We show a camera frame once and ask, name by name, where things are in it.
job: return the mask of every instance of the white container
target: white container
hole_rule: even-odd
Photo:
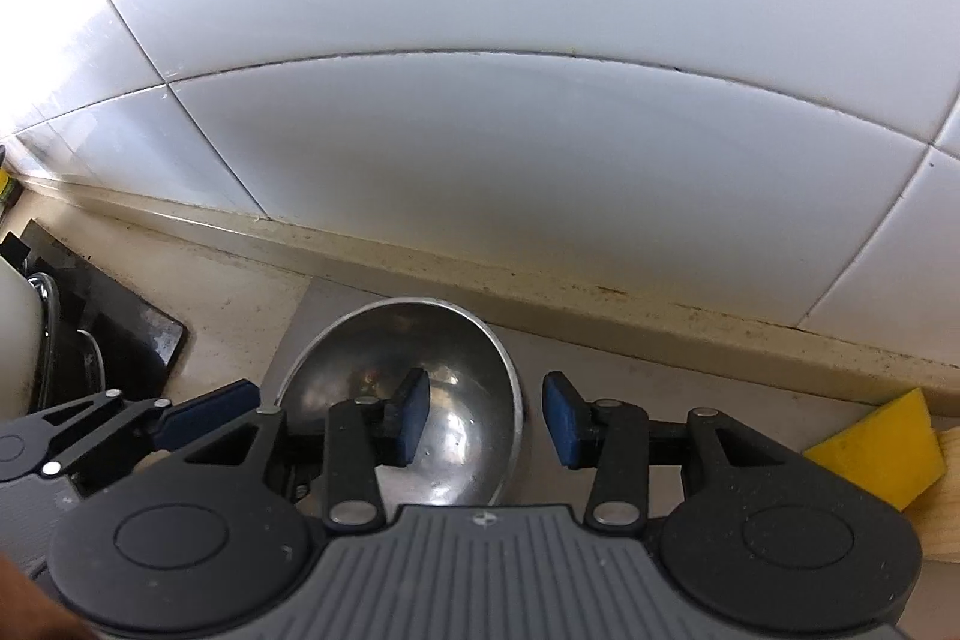
[[[41,328],[40,295],[0,259],[0,420],[27,413]]]

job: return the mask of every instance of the bowl rim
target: bowl rim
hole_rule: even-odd
[[[315,338],[311,339],[307,344],[306,348],[301,351],[299,357],[296,358],[293,367],[287,372],[286,377],[283,378],[282,383],[280,384],[280,389],[277,391],[275,396],[274,404],[277,407],[280,407],[280,403],[283,400],[283,396],[287,391],[287,387],[290,386],[291,381],[294,379],[296,373],[299,372],[301,367],[306,363],[307,358],[313,352],[314,348],[317,347],[325,338],[336,330],[344,323],[350,319],[354,319],[356,316],[361,316],[361,314],[366,313],[371,310],[378,310],[383,307],[390,307],[392,305],[398,304],[426,304],[434,307],[441,307],[445,310],[454,311],[459,316],[463,316],[465,319],[470,321],[474,326],[481,330],[483,335],[491,341],[491,344],[496,348],[496,352],[502,360],[503,365],[507,369],[507,376],[510,378],[510,391],[512,396],[512,403],[514,403],[514,432],[512,432],[512,442],[510,444],[510,456],[507,458],[507,467],[503,471],[500,480],[498,480],[496,487],[494,487],[493,494],[491,494],[490,499],[487,501],[488,506],[496,504],[500,497],[502,496],[504,490],[506,489],[510,478],[514,475],[514,470],[517,467],[517,460],[520,458],[520,446],[523,439],[523,393],[520,390],[520,379],[517,377],[517,367],[514,367],[514,362],[510,358],[510,354],[507,353],[507,349],[503,346],[503,343],[497,337],[490,326],[488,326],[483,320],[479,319],[475,314],[472,314],[471,311],[465,310],[463,307],[453,304],[452,302],[445,301],[443,299],[434,299],[429,296],[394,296],[388,297],[385,299],[378,299],[375,302],[370,304],[365,304],[363,307],[359,307],[356,310],[349,311],[349,313],[344,316],[338,317],[334,320],[328,327],[323,329]]]

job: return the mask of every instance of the tiled wall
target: tiled wall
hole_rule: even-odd
[[[0,0],[88,183],[960,363],[960,0]]]

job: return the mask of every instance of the wooden board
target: wooden board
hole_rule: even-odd
[[[923,558],[960,562],[960,427],[938,434],[947,474],[906,509]]]

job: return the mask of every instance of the ridged gray surface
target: ridged gray surface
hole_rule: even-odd
[[[565,507],[407,507],[332,542],[301,588],[217,640],[734,640],[680,598],[640,543],[587,533]],[[892,627],[862,640],[895,640]]]
[[[78,504],[80,495],[66,477],[24,475],[0,483],[0,552],[30,572],[46,557],[56,522]]]

